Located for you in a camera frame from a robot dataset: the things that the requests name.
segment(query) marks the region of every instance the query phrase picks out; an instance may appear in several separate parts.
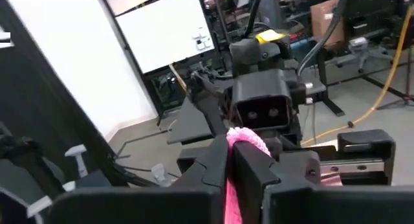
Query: whiteboard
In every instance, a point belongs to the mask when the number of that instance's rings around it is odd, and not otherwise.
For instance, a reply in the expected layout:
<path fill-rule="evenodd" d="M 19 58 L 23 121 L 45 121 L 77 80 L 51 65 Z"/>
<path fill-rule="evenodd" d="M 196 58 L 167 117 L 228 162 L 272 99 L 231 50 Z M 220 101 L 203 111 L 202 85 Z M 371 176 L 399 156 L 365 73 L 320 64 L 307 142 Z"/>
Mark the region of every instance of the whiteboard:
<path fill-rule="evenodd" d="M 199 0 L 159 0 L 116 20 L 144 74 L 214 49 Z"/>

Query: wire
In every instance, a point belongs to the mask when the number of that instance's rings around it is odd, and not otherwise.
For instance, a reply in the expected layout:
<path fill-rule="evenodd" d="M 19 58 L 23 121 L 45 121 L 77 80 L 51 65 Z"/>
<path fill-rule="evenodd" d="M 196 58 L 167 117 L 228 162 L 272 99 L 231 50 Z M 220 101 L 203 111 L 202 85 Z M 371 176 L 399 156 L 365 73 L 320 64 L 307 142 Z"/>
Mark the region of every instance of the wire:
<path fill-rule="evenodd" d="M 169 124 L 167 131 L 170 132 L 172 130 L 173 125 L 176 123 L 178 119 L 175 119 L 171 124 Z"/>
<path fill-rule="evenodd" d="M 303 33 L 305 35 L 305 39 L 308 43 L 308 46 L 311 49 L 312 45 L 311 45 L 311 42 L 309 41 L 309 38 L 310 38 L 309 31 L 305 27 L 303 27 Z M 313 70 L 313 75 L 315 77 L 318 77 L 318 75 L 316 74 L 315 62 L 312 62 L 312 64 L 310 65 L 310 68 L 312 68 L 312 70 Z M 316 144 L 316 104 L 315 103 L 312 103 L 312 118 L 311 118 L 310 121 L 312 122 L 312 136 L 313 136 L 313 139 L 314 139 L 314 144 Z"/>
<path fill-rule="evenodd" d="M 122 167 L 124 169 L 136 170 L 136 171 L 139 171 L 139 172 L 152 172 L 150 169 L 133 168 L 133 167 L 130 167 L 130 166 L 120 166 L 120 167 Z M 179 176 L 177 176 L 177 175 L 175 175 L 173 173 L 167 172 L 167 174 L 170 175 L 170 176 L 172 176 L 172 177 L 179 178 Z"/>
<path fill-rule="evenodd" d="M 242 35 L 242 38 L 247 38 L 248 35 L 250 35 L 252 33 L 253 27 L 254 27 L 254 20 L 256 19 L 257 11 L 259 10 L 260 2 L 261 2 L 261 0 L 254 0 L 253 1 L 252 9 L 250 10 L 250 17 L 248 18 L 248 24 L 247 24 L 245 33 L 243 33 L 243 35 Z"/>
<path fill-rule="evenodd" d="M 380 105 L 381 101 L 384 99 L 384 97 L 385 97 L 385 95 L 387 93 L 388 87 L 391 85 L 391 82 L 393 81 L 395 71 L 397 70 L 398 63 L 400 61 L 400 55 L 401 55 L 401 51 L 402 51 L 402 46 L 403 46 L 404 40 L 406 38 L 406 33 L 407 33 L 409 21 L 411 19 L 411 16 L 413 15 L 413 13 L 414 13 L 413 5 L 410 5 L 410 7 L 407 10 L 406 17 L 404 19 L 404 24 L 402 25 L 402 29 L 401 29 L 401 33 L 400 33 L 400 39 L 398 41 L 397 52 L 395 53 L 394 60 L 393 60 L 393 66 L 391 68 L 391 71 L 389 72 L 387 81 L 384 84 L 384 88 L 381 90 L 381 94 L 377 98 L 377 100 L 375 101 L 374 105 L 365 114 L 363 114 L 358 119 L 356 119 L 356 120 L 354 120 L 352 122 L 348 122 L 348 125 L 341 126 L 341 127 L 338 127 L 338 128 L 334 128 L 334 129 L 331 129 L 331 130 L 328 130 L 328 131 L 326 131 L 324 133 L 321 133 L 321 134 L 313 137 L 312 139 L 309 139 L 309 140 L 306 140 L 306 141 L 302 142 L 301 144 L 307 144 L 307 143 L 309 143 L 311 141 L 316 141 L 316 139 L 318 139 L 320 137 L 323 137 L 323 136 L 326 136 L 328 134 L 335 133 L 337 131 L 341 131 L 341 130 L 347 129 L 349 127 L 353 127 L 355 124 L 357 124 L 357 123 L 365 120 L 372 112 L 375 111 L 375 109 L 378 107 L 378 105 Z"/>
<path fill-rule="evenodd" d="M 334 16 L 332 18 L 331 23 L 329 23 L 328 29 L 326 30 L 325 34 L 323 35 L 322 39 L 313 47 L 310 52 L 304 57 L 304 59 L 299 63 L 298 65 L 298 76 L 300 77 L 303 70 L 306 67 L 306 64 L 315 57 L 315 55 L 322 49 L 322 47 L 325 45 L 327 40 L 330 38 L 331 34 L 334 32 L 336 26 L 341 21 L 342 13 L 346 8 L 348 0 L 339 0 L 338 6 L 336 10 L 334 11 Z"/>
<path fill-rule="evenodd" d="M 310 106 L 307 106 L 307 108 L 306 108 L 305 121 L 303 122 L 302 129 L 306 129 L 306 123 L 307 123 L 307 120 L 308 120 L 308 117 L 309 117 L 309 110 L 311 110 L 310 108 L 311 108 Z"/>

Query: metal rod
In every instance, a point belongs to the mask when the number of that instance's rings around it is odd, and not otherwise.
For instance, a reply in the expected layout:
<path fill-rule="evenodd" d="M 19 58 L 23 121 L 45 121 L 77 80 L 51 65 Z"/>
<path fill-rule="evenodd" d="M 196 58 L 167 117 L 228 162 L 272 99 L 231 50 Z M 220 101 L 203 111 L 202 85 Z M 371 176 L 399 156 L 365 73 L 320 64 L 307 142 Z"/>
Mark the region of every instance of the metal rod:
<path fill-rule="evenodd" d="M 177 80 L 179 81 L 179 84 L 181 86 L 181 88 L 184 90 L 184 92 L 187 90 L 187 85 L 184 82 L 184 80 L 181 78 L 181 76 L 178 74 L 178 72 L 174 69 L 173 64 L 169 64 L 169 69 L 171 69 L 171 71 L 173 72 L 173 74 L 175 75 L 175 77 L 177 78 Z"/>
<path fill-rule="evenodd" d="M 214 3 L 215 3 L 215 6 L 217 8 L 217 12 L 219 14 L 219 21 L 220 21 L 221 30 L 224 34 L 224 37 L 226 38 L 227 43 L 230 43 L 230 38 L 228 37 L 228 34 L 227 34 L 227 24 L 226 24 L 226 21 L 224 20 L 224 17 L 223 17 L 223 11 L 221 11 L 220 0 L 214 0 Z"/>
<path fill-rule="evenodd" d="M 356 172 L 383 172 L 385 164 L 382 160 L 362 161 L 333 161 L 321 163 L 321 174 L 329 173 L 356 173 Z"/>

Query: tripod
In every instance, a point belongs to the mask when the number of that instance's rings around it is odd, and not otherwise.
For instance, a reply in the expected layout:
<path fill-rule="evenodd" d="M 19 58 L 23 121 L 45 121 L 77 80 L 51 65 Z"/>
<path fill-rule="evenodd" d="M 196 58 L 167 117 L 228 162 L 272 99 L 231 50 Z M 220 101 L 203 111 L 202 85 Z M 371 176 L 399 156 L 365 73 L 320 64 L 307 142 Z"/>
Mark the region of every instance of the tripod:
<path fill-rule="evenodd" d="M 406 107 L 406 106 L 414 106 L 414 104 L 410 104 L 410 101 L 414 102 L 414 96 L 409 94 L 409 88 L 410 88 L 410 75 L 411 75 L 411 47 L 408 48 L 408 60 L 407 60 L 407 73 L 406 73 L 406 90 L 405 93 L 401 93 L 399 91 L 394 90 L 392 92 L 394 95 L 397 95 L 400 97 L 400 100 L 396 100 L 394 102 L 391 102 L 389 104 L 384 104 L 382 106 L 378 106 L 377 110 L 384 110 L 384 109 L 390 109 L 395 107 Z"/>

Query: pink cloth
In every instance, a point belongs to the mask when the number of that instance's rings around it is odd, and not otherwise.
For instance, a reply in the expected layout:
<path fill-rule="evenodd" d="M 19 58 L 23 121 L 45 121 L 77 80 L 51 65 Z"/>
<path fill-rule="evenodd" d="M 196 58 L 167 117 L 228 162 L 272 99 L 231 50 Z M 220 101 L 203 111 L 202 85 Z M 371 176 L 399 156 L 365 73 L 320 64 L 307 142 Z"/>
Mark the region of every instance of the pink cloth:
<path fill-rule="evenodd" d="M 270 152 L 263 140 L 248 128 L 230 128 L 228 130 L 227 142 L 230 147 L 230 157 L 232 156 L 232 147 L 237 141 L 250 142 L 270 157 Z M 231 179 L 227 178 L 224 224 L 242 224 L 242 222 L 235 186 Z"/>

